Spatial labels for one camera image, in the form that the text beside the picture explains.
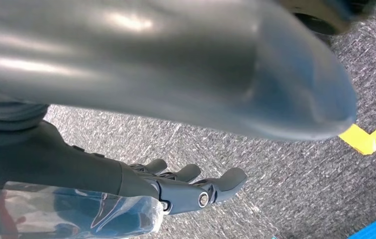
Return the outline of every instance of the prosthetic hand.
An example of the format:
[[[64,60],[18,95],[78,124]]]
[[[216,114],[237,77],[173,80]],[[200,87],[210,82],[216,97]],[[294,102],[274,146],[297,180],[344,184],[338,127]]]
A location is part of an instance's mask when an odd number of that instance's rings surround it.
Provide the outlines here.
[[[65,144],[57,129],[45,121],[25,131],[0,131],[0,138],[0,188],[13,181],[121,197],[150,196],[162,203],[165,214],[178,214],[229,199],[247,179],[241,169],[232,168],[220,178],[190,184],[201,173],[194,164],[165,173],[167,165],[161,159],[127,165]]]
[[[165,214],[197,211],[211,203],[225,201],[234,196],[247,180],[242,169],[231,168],[220,178],[208,178],[189,184],[201,173],[197,165],[187,165],[176,173],[156,175],[167,167],[161,159],[145,166],[132,164],[130,167],[159,192]]]

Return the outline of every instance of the metal screw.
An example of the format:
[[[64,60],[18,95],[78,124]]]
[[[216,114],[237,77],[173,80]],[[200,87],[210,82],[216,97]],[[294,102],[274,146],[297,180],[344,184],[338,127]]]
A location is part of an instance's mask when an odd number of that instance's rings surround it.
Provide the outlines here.
[[[198,205],[203,208],[207,206],[208,204],[208,194],[206,192],[200,193],[200,196],[198,198]]]
[[[169,204],[166,202],[162,202],[162,206],[163,206],[163,211],[166,211],[169,207]]]

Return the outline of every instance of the clear plastic wrap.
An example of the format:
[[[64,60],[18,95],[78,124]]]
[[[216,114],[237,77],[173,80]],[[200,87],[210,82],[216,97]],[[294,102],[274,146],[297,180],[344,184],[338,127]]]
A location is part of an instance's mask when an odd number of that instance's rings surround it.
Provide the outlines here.
[[[16,182],[0,190],[2,239],[120,239],[156,232],[162,220],[152,197]]]

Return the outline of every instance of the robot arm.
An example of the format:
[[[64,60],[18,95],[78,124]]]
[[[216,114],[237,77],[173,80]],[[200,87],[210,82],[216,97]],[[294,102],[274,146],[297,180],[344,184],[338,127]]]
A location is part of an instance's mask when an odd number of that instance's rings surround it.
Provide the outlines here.
[[[282,140],[338,135],[356,114],[336,57],[266,0],[0,0],[0,109],[11,103]]]

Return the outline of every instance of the gray carpet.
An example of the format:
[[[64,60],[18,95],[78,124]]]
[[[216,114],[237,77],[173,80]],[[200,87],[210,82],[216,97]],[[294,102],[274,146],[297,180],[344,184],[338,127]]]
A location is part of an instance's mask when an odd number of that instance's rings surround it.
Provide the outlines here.
[[[376,129],[376,16],[336,37],[333,48],[359,94],[358,125]],[[346,238],[376,220],[376,153],[363,156],[333,138],[274,142],[115,113],[51,107],[47,120],[66,142],[127,163],[189,163],[202,177],[238,166],[250,176],[233,200],[166,217],[152,239]]]

